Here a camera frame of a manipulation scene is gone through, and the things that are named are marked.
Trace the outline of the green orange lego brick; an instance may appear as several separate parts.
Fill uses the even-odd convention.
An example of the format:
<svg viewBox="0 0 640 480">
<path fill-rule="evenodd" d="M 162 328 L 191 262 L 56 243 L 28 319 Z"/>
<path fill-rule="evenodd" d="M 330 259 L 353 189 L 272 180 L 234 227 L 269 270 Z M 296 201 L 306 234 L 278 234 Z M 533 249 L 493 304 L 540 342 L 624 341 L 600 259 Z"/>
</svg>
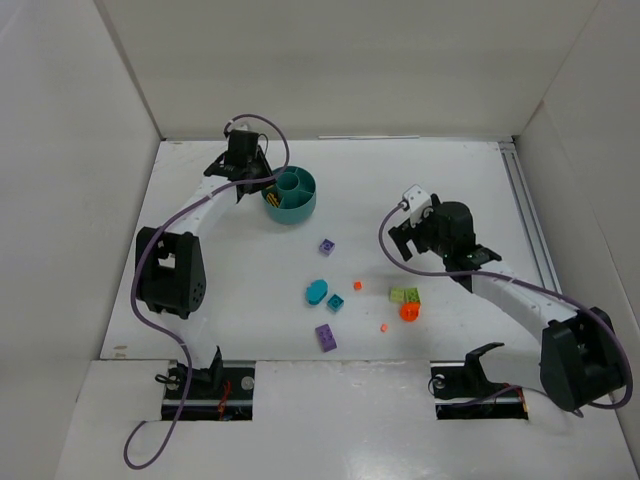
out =
<svg viewBox="0 0 640 480">
<path fill-rule="evenodd" d="M 415 288 L 415 287 L 406 288 L 404 290 L 404 300 L 403 300 L 403 302 L 405 304 L 407 304 L 407 303 L 420 304 L 421 303 L 421 298 L 420 298 L 418 289 Z"/>
</svg>

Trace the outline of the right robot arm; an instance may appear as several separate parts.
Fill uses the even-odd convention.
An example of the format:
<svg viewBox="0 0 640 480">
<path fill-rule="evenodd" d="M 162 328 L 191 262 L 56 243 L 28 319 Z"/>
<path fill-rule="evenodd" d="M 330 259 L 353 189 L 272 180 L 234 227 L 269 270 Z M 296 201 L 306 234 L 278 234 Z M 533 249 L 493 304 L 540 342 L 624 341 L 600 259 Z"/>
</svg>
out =
<svg viewBox="0 0 640 480">
<path fill-rule="evenodd" d="M 604 311 L 517 278 L 501 255 L 477 242 L 473 216 L 461 202 L 417 191 L 405 193 L 392 211 L 407 217 L 394 227 L 380 224 L 378 241 L 391 240 L 398 251 L 385 256 L 423 276 L 409 260 L 414 254 L 435 254 L 444 268 L 428 277 L 452 279 L 527 330 L 541 348 L 542 390 L 557 407 L 618 410 L 631 401 L 630 361 Z"/>
</svg>

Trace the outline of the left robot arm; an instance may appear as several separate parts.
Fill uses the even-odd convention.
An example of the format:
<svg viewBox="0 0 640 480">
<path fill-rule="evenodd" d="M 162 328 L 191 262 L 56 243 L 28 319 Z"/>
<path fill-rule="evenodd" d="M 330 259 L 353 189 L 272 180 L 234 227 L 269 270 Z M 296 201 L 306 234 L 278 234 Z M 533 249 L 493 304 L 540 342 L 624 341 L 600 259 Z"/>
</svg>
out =
<svg viewBox="0 0 640 480">
<path fill-rule="evenodd" d="M 181 349 L 184 361 L 163 381 L 189 400 L 211 397 L 227 384 L 220 348 L 198 339 L 206 323 L 197 314 L 207 289 L 201 243 L 243 197 L 276 181 L 260 133 L 233 129 L 225 136 L 226 149 L 205 169 L 186 203 L 161 226 L 141 228 L 135 239 L 133 313 Z"/>
</svg>

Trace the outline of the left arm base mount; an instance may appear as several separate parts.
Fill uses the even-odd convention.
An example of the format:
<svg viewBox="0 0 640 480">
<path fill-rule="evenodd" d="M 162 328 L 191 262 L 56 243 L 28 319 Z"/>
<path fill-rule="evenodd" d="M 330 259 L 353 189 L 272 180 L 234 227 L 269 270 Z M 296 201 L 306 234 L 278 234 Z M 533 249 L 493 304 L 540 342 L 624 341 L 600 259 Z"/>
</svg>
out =
<svg viewBox="0 0 640 480">
<path fill-rule="evenodd" d="M 256 364 L 225 361 L 217 351 L 208 368 L 195 369 L 179 421 L 251 421 Z M 166 374 L 154 380 L 161 384 L 161 418 L 172 420 L 185 391 L 187 366 L 172 362 Z"/>
</svg>

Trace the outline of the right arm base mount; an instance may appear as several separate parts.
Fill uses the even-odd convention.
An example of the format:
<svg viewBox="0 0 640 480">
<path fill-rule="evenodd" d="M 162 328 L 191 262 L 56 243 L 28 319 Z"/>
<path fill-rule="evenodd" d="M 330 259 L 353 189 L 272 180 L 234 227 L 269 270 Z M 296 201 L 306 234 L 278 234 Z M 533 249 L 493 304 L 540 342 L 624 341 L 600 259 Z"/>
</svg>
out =
<svg viewBox="0 0 640 480">
<path fill-rule="evenodd" d="M 437 420 L 528 420 L 521 388 L 490 381 L 481 357 L 503 347 L 491 342 L 465 354 L 462 360 L 430 362 L 429 391 L 435 399 Z"/>
</svg>

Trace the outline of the orange round lego piece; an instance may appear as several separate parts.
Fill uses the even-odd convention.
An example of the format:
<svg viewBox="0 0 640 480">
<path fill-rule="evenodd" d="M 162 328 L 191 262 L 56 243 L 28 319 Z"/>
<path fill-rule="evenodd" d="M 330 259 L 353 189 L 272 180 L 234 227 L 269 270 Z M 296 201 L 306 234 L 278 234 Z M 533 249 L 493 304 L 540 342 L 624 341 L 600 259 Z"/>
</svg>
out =
<svg viewBox="0 0 640 480">
<path fill-rule="evenodd" d="M 400 318 L 405 322 L 416 321 L 421 313 L 421 304 L 419 302 L 406 302 L 399 311 Z"/>
</svg>

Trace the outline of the teal round divided container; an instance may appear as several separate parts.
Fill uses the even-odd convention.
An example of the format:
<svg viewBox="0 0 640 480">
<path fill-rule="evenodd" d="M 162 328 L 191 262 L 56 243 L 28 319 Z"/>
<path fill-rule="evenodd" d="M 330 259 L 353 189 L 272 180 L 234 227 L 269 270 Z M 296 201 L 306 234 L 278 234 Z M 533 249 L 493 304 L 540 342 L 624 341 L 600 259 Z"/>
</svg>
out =
<svg viewBox="0 0 640 480">
<path fill-rule="evenodd" d="M 269 191 L 276 191 L 280 206 L 274 208 L 266 201 Z M 298 166 L 283 170 L 276 183 L 262 191 L 268 216 L 282 225 L 298 225 L 305 222 L 316 206 L 316 182 L 310 172 Z"/>
</svg>

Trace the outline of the teal square lego brick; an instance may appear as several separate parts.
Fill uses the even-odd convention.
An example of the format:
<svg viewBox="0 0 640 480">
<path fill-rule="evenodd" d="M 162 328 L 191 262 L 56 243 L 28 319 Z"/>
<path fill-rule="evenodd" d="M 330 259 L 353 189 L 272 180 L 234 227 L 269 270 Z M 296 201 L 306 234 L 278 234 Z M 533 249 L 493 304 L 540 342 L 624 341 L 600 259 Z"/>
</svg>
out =
<svg viewBox="0 0 640 480">
<path fill-rule="evenodd" d="M 327 301 L 327 307 L 337 313 L 344 305 L 344 299 L 337 294 L 333 294 Z"/>
</svg>

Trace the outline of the small purple lego brick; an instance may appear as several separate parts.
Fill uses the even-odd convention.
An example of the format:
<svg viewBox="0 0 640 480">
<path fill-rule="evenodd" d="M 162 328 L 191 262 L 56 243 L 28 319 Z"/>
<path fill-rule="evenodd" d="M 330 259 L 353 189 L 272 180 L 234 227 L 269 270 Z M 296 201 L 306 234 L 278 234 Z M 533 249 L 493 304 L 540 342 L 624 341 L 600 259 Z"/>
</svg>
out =
<svg viewBox="0 0 640 480">
<path fill-rule="evenodd" d="M 335 249 L 335 243 L 329 239 L 324 239 L 319 245 L 319 252 L 329 256 Z"/>
</svg>

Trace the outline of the yellow lego brick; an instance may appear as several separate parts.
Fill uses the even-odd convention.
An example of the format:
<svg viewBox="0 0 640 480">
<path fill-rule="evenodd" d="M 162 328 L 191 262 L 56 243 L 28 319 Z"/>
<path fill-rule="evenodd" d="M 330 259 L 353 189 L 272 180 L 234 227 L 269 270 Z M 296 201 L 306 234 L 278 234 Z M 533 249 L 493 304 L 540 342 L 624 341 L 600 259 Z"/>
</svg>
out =
<svg viewBox="0 0 640 480">
<path fill-rule="evenodd" d="M 274 208 L 280 206 L 280 200 L 276 191 L 269 191 L 266 195 L 266 201 Z"/>
</svg>

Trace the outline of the teal rounded lego brick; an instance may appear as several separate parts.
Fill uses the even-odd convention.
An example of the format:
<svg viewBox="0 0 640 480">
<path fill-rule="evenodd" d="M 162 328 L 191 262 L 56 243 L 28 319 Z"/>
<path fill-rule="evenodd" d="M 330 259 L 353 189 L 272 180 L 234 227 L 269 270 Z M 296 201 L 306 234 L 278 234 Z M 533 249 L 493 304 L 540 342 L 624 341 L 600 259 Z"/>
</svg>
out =
<svg viewBox="0 0 640 480">
<path fill-rule="evenodd" d="M 328 290 L 328 283 L 324 279 L 314 280 L 305 290 L 305 301 L 310 306 L 317 306 L 325 299 Z"/>
</svg>

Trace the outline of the large purple lego brick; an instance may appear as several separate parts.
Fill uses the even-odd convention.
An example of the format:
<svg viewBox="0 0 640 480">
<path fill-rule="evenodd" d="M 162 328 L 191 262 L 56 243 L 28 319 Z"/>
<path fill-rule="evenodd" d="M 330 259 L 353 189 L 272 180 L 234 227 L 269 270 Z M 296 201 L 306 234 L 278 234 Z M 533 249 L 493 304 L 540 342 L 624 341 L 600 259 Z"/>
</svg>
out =
<svg viewBox="0 0 640 480">
<path fill-rule="evenodd" d="M 337 342 L 328 324 L 315 328 L 316 338 L 323 353 L 328 353 L 337 348 Z"/>
</svg>

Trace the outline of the aluminium rail right edge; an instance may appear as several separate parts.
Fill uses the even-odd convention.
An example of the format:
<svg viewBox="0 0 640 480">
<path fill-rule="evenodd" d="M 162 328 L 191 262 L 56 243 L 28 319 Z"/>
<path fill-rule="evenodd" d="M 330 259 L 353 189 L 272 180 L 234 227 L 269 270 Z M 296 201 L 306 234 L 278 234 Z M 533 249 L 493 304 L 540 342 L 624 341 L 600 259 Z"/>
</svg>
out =
<svg viewBox="0 0 640 480">
<path fill-rule="evenodd" d="M 498 142 L 515 204 L 525 231 L 529 250 L 535 264 L 535 278 L 549 290 L 562 293 L 562 287 L 547 245 L 532 194 L 527 185 L 516 143 L 513 138 Z"/>
</svg>

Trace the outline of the light green lego brick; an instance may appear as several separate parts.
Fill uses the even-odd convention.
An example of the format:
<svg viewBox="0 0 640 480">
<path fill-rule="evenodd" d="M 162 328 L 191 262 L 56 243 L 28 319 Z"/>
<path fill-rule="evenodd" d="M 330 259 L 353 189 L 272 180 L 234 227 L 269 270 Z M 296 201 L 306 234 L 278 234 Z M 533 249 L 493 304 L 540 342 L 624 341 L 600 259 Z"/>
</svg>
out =
<svg viewBox="0 0 640 480">
<path fill-rule="evenodd" d="M 405 290 L 399 287 L 392 287 L 389 291 L 389 300 L 392 303 L 403 304 L 405 302 Z"/>
</svg>

